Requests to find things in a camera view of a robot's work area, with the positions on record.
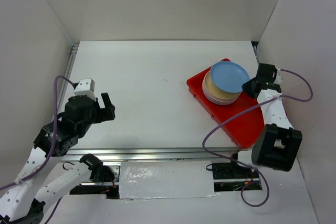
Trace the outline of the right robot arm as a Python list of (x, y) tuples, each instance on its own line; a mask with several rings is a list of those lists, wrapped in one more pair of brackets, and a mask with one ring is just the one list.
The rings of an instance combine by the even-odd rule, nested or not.
[(257, 101), (261, 111), (258, 116), (255, 112), (251, 116), (245, 114), (232, 127), (230, 136), (241, 148), (253, 147), (254, 165), (288, 172), (296, 159), (302, 133), (288, 120), (277, 73), (274, 65), (260, 63), (256, 76), (243, 84), (243, 92)]

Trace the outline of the blue plastic plate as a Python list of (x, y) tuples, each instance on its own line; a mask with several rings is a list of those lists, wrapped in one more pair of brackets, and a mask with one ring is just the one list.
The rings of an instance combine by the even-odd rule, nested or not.
[(212, 65), (210, 77), (214, 85), (229, 93), (242, 92), (242, 86), (250, 80), (247, 71), (231, 61), (220, 61)]

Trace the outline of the red plastic bin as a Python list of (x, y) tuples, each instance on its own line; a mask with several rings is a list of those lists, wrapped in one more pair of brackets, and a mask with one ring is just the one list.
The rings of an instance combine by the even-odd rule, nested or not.
[[(204, 95), (202, 82), (210, 68), (203, 70), (186, 81), (189, 92), (210, 114), (210, 116), (221, 124), (232, 116), (257, 105), (257, 101), (250, 98), (246, 93), (241, 93), (238, 99), (229, 105), (218, 105)], [(264, 128), (264, 119), (260, 108), (256, 108), (240, 117), (225, 124), (222, 129), (239, 148), (249, 148), (258, 139)]]

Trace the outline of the yellow plastic plate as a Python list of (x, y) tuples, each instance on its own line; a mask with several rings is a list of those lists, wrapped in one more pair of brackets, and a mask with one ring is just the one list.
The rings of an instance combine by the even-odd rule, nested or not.
[(216, 102), (228, 103), (229, 101), (235, 101), (240, 95), (240, 92), (230, 93), (218, 88), (211, 79), (210, 71), (205, 75), (203, 79), (202, 88), (203, 93), (210, 97), (212, 100), (215, 100)]

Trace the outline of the aluminium table frame rail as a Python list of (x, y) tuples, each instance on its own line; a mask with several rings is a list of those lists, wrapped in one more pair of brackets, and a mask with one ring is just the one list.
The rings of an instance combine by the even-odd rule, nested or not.
[(62, 158), (63, 162), (79, 161), (84, 155), (93, 154), (103, 162), (149, 162), (210, 160), (219, 158), (201, 147), (191, 148), (117, 148), (72, 149)]

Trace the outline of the white foam board cover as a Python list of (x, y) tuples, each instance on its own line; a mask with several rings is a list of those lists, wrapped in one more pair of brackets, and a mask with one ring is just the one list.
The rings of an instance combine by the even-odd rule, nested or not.
[(120, 166), (121, 199), (213, 197), (209, 161), (124, 162)]

